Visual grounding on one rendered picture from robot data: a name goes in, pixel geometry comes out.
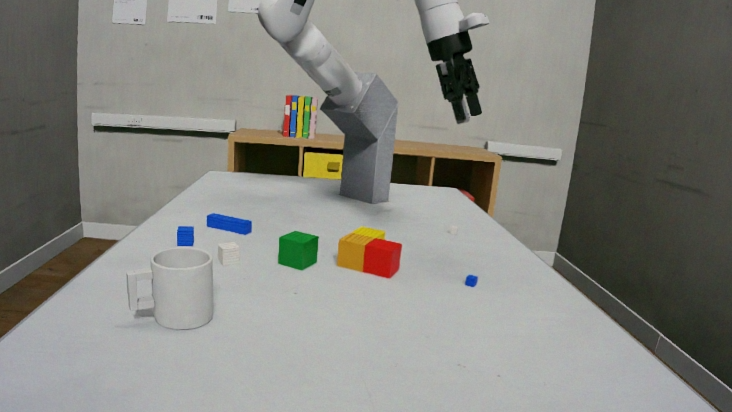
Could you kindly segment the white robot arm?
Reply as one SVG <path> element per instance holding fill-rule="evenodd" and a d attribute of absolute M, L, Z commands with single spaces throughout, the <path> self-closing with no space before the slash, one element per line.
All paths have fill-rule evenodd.
<path fill-rule="evenodd" d="M 337 105 L 344 105 L 357 97 L 362 82 L 308 19 L 314 1 L 263 0 L 258 8 L 258 19 L 270 37 L 280 42 L 329 98 Z M 489 24 L 487 15 L 482 13 L 464 18 L 457 0 L 414 1 L 426 44 Z"/>

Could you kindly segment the white mug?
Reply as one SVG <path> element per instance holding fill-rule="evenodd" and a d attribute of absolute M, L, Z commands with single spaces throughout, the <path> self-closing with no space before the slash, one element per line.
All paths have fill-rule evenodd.
<path fill-rule="evenodd" d="M 168 248 L 152 255 L 150 265 L 126 271 L 131 311 L 153 307 L 156 322 L 175 330 L 198 328 L 213 318 L 213 259 L 209 252 Z M 136 281 L 146 279 L 151 279 L 152 296 L 137 298 Z"/>

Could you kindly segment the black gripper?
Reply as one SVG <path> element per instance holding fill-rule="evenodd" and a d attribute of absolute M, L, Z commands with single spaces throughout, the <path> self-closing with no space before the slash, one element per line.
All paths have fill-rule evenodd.
<path fill-rule="evenodd" d="M 436 69 L 443 97 L 445 100 L 448 99 L 449 102 L 452 102 L 456 123 L 463 124 L 470 120 L 465 100 L 462 100 L 464 95 L 468 96 L 465 98 L 470 115 L 482 114 L 479 97 L 476 94 L 480 85 L 471 59 L 464 58 L 464 54 L 473 49 L 468 31 L 451 34 L 433 40 L 426 45 L 431 60 L 433 62 L 442 61 L 442 63 L 436 65 Z"/>

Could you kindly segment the dark green cube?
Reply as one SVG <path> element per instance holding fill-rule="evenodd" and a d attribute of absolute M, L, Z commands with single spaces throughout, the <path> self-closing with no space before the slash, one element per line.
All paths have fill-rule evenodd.
<path fill-rule="evenodd" d="M 278 264 L 303 271 L 317 263 L 319 236 L 293 231 L 279 237 Z"/>

